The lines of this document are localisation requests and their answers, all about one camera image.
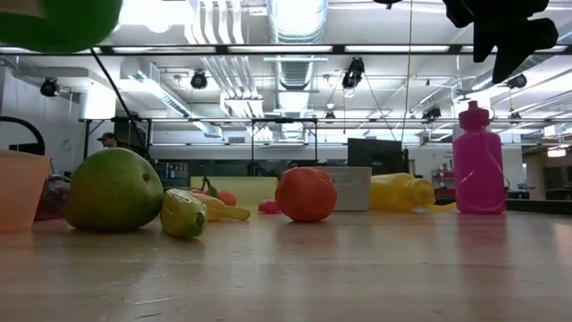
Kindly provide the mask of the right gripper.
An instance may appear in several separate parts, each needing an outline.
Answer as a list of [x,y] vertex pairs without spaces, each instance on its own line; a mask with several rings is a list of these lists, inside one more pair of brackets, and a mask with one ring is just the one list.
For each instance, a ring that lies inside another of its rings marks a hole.
[[535,51],[556,45],[559,32],[551,19],[524,20],[544,11],[549,1],[442,0],[446,16],[457,28],[473,22],[510,21],[502,26],[496,36],[491,26],[474,26],[475,63],[482,63],[497,47],[492,73],[494,84],[505,81]]

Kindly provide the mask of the pink plastic squeeze bottle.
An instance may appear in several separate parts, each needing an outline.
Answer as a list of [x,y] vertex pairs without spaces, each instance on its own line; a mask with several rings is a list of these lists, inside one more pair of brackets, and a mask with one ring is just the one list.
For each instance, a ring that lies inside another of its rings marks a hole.
[[457,209],[469,215],[501,215],[506,210],[506,179],[501,137],[487,130],[490,113],[476,101],[458,115],[462,133],[452,141]]

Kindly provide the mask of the yellow plastic squeeze bottle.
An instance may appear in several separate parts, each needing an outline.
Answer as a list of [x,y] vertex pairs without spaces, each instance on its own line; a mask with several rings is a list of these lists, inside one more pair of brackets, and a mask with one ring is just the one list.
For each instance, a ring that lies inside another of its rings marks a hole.
[[455,211],[457,203],[437,205],[434,187],[408,173],[380,174],[371,178],[369,208],[383,212]]

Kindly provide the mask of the yellow toy banana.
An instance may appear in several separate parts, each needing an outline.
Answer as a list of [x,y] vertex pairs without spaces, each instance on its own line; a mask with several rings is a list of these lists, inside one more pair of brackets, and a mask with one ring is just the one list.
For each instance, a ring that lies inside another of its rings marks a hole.
[[188,239],[200,236],[209,222],[221,219],[247,221],[250,212],[227,206],[218,198],[205,194],[170,189],[164,195],[159,216],[167,234]]

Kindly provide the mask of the green toy pear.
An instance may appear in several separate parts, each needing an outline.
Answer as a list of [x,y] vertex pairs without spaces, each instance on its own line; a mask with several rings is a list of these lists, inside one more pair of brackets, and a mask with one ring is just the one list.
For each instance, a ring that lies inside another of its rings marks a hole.
[[72,174],[65,221],[98,232],[137,230],[160,213],[164,188],[154,167],[126,148],[86,158]]

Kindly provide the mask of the green plastic squeeze bottle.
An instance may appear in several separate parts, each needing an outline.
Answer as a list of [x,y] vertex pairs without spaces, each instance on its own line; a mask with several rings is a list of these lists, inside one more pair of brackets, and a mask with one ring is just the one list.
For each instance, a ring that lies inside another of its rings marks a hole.
[[0,0],[0,43],[40,53],[76,53],[116,27],[122,0]]

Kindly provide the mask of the black monitor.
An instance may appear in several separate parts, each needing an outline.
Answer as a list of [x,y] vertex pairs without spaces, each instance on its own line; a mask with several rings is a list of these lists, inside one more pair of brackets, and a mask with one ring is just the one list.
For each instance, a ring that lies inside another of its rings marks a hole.
[[408,173],[408,152],[397,140],[348,139],[348,166],[370,167],[372,175]]

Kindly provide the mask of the grey plastic bin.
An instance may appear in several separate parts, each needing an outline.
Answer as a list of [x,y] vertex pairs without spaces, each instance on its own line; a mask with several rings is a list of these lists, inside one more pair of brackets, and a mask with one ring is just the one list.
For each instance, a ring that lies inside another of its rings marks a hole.
[[338,200],[335,212],[365,212],[369,209],[371,167],[325,166],[320,170],[326,171],[336,185]]

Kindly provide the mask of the translucent yellow plastic bin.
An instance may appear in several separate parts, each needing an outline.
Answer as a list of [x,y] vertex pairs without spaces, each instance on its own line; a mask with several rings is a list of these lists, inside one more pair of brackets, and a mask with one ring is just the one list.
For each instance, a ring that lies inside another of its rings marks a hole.
[[278,185],[275,177],[214,176],[209,181],[217,192],[230,191],[236,195],[236,207],[257,210],[265,199],[274,199]]

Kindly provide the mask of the dark purple toy grapes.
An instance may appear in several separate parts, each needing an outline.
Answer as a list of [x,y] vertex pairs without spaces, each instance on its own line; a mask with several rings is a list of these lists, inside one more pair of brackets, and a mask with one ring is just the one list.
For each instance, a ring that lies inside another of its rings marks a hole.
[[70,180],[61,175],[49,175],[45,180],[34,221],[57,219],[70,197]]

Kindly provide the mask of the translucent orange plastic tray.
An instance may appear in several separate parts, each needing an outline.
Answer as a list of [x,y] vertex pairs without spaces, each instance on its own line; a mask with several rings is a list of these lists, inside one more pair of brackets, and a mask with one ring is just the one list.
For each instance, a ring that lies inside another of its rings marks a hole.
[[49,173],[49,157],[0,149],[0,233],[31,228]]

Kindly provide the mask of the silver ventilation duct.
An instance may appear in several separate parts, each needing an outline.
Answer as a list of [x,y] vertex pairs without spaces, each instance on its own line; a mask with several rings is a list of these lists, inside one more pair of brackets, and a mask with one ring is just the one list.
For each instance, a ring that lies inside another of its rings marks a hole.
[[[266,0],[274,44],[318,44],[322,41],[328,0]],[[307,111],[317,61],[313,55],[281,56],[274,64],[277,106],[286,118]]]

